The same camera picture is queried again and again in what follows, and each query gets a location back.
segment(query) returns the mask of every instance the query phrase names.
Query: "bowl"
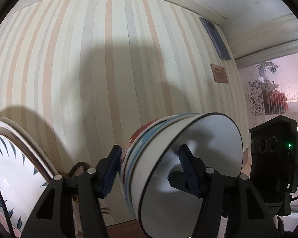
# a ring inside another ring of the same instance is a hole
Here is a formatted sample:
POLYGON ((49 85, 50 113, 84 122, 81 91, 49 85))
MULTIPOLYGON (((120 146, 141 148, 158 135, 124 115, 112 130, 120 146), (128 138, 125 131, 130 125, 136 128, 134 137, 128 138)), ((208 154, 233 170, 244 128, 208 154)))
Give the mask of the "bowl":
POLYGON ((121 153, 120 156, 120 170, 119 170, 119 175, 121 177, 121 181, 122 183, 124 182, 123 176, 124 176, 124 169, 126 166, 126 162, 128 160, 129 154, 132 150, 132 148, 134 147, 134 145, 136 144, 136 142, 140 139, 140 137, 142 135, 144 135, 148 130, 150 130, 153 126, 166 121, 167 119, 173 117, 172 116, 166 116, 163 118, 158 118, 155 120, 152 120, 148 123, 146 123, 145 125, 141 126, 129 139, 127 145, 125 145, 123 152, 121 153))
POLYGON ((142 231, 152 238, 192 235, 202 199, 170 186, 168 175, 183 171, 178 149, 192 154, 227 176, 242 168, 242 138, 236 124, 221 113, 178 121, 163 129, 141 153, 131 177, 132 207, 142 231))
POLYGON ((130 156, 128 161, 126 162, 125 172, 124 172, 124 196, 127 201, 127 206, 130 210, 130 212, 135 215, 131 203, 131 194, 130 194, 130 178, 133 174, 133 169, 135 164, 137 163, 137 160, 139 156, 141 155, 143 149, 145 146, 151 141, 151 139, 157 135, 159 132, 161 132, 166 127, 181 121, 186 118, 190 118, 194 115, 200 115, 198 113, 183 113, 179 115, 174 115, 167 119, 166 121, 160 122, 159 124, 156 124, 151 129, 149 129, 147 132, 145 132, 135 143, 133 149, 130 152, 130 156))

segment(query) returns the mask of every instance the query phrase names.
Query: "decorative plate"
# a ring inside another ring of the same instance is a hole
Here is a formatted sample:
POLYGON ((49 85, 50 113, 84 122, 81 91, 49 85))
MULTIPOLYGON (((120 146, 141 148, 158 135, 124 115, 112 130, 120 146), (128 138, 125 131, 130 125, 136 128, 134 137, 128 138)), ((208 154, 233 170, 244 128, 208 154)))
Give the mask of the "decorative plate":
POLYGON ((0 117, 0 128, 5 129, 3 130, 3 134, 12 140, 13 143, 22 144, 27 147, 27 150, 29 150, 28 157, 32 159, 32 162, 35 158, 39 161, 39 164, 43 166, 48 173, 49 179, 52 179, 53 176, 58 174, 58 171, 43 150, 21 126, 8 118, 0 117))
POLYGON ((12 225, 20 231, 47 185, 29 158, 0 134, 0 192, 12 225))

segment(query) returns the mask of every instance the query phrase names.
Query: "screw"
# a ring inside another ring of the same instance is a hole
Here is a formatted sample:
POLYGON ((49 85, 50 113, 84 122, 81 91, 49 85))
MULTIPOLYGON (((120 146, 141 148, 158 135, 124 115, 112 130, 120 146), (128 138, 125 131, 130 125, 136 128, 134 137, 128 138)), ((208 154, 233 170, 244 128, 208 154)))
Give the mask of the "screw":
POLYGON ((213 174, 214 173, 214 169, 212 167, 208 167, 205 169, 205 171, 208 173, 208 174, 213 174))
POLYGON ((87 170, 87 172, 89 173, 89 174, 94 174, 94 173, 96 173, 96 168, 89 168, 88 170, 87 170))
POLYGON ((78 202, 78 196, 77 195, 72 195, 72 200, 77 203, 78 202))
POLYGON ((240 174, 240 178, 242 180, 247 180, 248 179, 248 176, 246 174, 240 174))
POLYGON ((56 175, 56 176, 54 176, 54 180, 55 181, 59 181, 61 179, 62 179, 62 175, 56 175))

